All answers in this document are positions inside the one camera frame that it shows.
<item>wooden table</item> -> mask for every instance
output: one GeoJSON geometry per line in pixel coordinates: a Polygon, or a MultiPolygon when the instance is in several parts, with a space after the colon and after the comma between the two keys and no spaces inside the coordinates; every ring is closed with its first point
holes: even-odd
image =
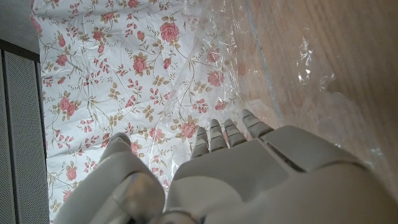
{"type": "Polygon", "coordinates": [[[256,114],[342,145],[398,196],[398,2],[224,3],[213,9],[256,114]]]}

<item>white robotic hand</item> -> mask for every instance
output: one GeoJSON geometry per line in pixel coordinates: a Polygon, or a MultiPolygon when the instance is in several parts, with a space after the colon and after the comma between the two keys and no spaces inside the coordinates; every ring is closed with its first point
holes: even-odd
{"type": "Polygon", "coordinates": [[[394,223],[398,206],[357,158],[299,128],[273,130],[248,110],[247,141],[225,121],[199,128],[191,160],[164,192],[124,134],[55,223],[394,223]]]}

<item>robot finger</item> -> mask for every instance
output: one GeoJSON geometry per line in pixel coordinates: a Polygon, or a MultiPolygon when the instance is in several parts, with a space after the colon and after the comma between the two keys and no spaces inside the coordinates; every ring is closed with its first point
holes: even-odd
{"type": "Polygon", "coordinates": [[[210,152],[226,148],[226,142],[220,124],[216,119],[210,121],[210,152]]]}
{"type": "Polygon", "coordinates": [[[260,136],[274,130],[266,123],[256,118],[256,116],[254,116],[250,111],[243,110],[242,114],[243,114],[243,123],[249,130],[252,138],[259,138],[260,136]]]}
{"type": "Polygon", "coordinates": [[[228,137],[230,147],[234,147],[238,144],[246,142],[244,135],[237,129],[231,119],[227,119],[224,122],[225,132],[228,137]]]}
{"type": "Polygon", "coordinates": [[[131,141],[129,137],[124,133],[116,133],[109,140],[108,145],[104,153],[102,153],[99,164],[102,163],[107,157],[117,152],[128,152],[131,151],[131,141]]]}
{"type": "Polygon", "coordinates": [[[207,140],[206,129],[199,127],[197,141],[193,148],[191,160],[209,153],[209,142],[207,140]]]}

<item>clear plastic bag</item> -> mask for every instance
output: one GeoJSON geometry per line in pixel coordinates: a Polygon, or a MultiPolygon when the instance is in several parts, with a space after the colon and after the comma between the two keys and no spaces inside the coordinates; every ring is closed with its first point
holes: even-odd
{"type": "MultiPolygon", "coordinates": [[[[221,125],[231,118],[247,135],[240,118],[244,108],[273,128],[291,124],[346,149],[396,189],[359,108],[341,93],[327,91],[335,73],[313,31],[297,22],[294,12],[277,22],[260,20],[262,12],[252,13],[255,6],[249,1],[183,3],[184,27],[194,31],[195,44],[157,124],[175,137],[162,147],[154,141],[151,149],[166,166],[159,175],[166,190],[179,165],[190,158],[197,127],[208,128],[213,118],[221,125]]],[[[273,4],[281,7],[279,1],[273,4]]]]}

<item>floral fabric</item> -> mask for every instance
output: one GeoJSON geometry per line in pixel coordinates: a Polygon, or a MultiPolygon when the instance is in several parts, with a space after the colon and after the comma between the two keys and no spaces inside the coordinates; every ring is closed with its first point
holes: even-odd
{"type": "Polygon", "coordinates": [[[113,134],[130,137],[167,190],[198,126],[239,116],[226,49],[195,39],[198,19],[182,1],[36,0],[30,19],[39,33],[50,220],[113,134]]]}

